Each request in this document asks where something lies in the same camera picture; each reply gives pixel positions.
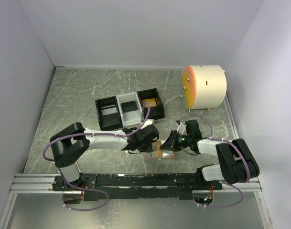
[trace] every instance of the wall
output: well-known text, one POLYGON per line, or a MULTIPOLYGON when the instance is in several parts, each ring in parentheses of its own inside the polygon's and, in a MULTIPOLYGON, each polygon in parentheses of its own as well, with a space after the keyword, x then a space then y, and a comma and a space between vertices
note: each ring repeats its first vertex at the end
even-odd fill
POLYGON ((238 127, 260 166, 274 228, 291 228, 291 0, 262 4, 226 70, 238 127))
POLYGON ((262 0, 20 0, 56 66, 226 68, 262 0))
POLYGON ((0 0, 0 214, 29 153, 53 66, 17 0, 0 0))

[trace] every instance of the cream-colored bread box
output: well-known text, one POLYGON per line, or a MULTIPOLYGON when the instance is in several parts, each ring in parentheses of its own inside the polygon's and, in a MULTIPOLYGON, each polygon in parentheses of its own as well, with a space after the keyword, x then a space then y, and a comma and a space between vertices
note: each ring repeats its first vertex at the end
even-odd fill
POLYGON ((226 90, 225 73, 219 65, 188 65, 183 72, 182 93, 189 110, 220 106, 226 90))

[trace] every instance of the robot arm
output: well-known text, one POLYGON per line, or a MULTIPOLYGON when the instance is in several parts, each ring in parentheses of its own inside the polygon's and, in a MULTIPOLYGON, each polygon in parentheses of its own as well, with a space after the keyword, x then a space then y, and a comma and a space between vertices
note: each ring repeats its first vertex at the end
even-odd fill
MULTIPOLYGON (((239 138, 233 140, 232 143, 247 162, 250 178, 257 177, 259 167, 245 141, 239 138)), ((225 180, 229 184, 234 184, 244 182, 247 179, 246 168, 236 150, 223 141, 202 138, 196 120, 186 121, 185 124, 179 122, 177 130, 172 130, 169 138, 161 145, 160 149, 180 151, 187 147, 196 154, 208 154, 217 157, 219 164, 201 168, 204 180, 225 180)))
POLYGON ((159 138, 159 132, 154 125, 144 126, 136 133, 128 135, 132 132, 132 129, 94 131, 83 128, 81 123, 73 123, 51 137, 50 142, 57 138, 72 134, 84 133, 85 135, 67 138, 51 146, 55 166, 61 170, 68 182, 73 182, 79 179, 79 170, 76 161, 87 150, 118 149, 150 152, 152 142, 154 139, 159 138))

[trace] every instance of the white wall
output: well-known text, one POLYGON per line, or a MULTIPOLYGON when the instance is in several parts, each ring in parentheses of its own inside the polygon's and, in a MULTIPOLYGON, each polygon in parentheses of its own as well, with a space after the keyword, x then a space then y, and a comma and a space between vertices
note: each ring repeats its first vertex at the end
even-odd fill
POLYGON ((226 68, 262 0, 20 0, 56 66, 226 68))
POLYGON ((291 0, 264 1, 226 75, 274 228, 291 229, 291 0))
POLYGON ((29 153, 53 66, 17 0, 0 0, 0 214, 29 153))

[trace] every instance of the marble tabletop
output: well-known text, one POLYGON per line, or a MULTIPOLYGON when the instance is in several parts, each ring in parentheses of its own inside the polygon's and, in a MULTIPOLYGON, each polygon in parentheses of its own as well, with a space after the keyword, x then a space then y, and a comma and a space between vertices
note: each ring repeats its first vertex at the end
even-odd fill
MULTIPOLYGON (((157 88, 164 104, 165 118, 155 125, 160 139, 166 139, 175 121, 187 113, 180 97, 182 71, 175 70, 87 70, 57 68, 45 101, 38 128, 26 162, 24 173, 55 174, 53 163, 42 158, 42 151, 54 134, 74 122, 99 130, 95 100, 157 88)), ((213 126, 213 136, 234 139, 227 102, 215 109, 192 111, 202 114, 213 126)), ((203 136, 210 132, 205 121, 199 121, 203 136)), ((52 157, 51 149, 47 157, 52 157)), ((191 156, 177 152, 177 158, 146 159, 144 154, 130 155, 124 151, 98 149, 85 152, 78 163, 84 173, 190 173, 198 167, 215 163, 213 156, 191 156)))

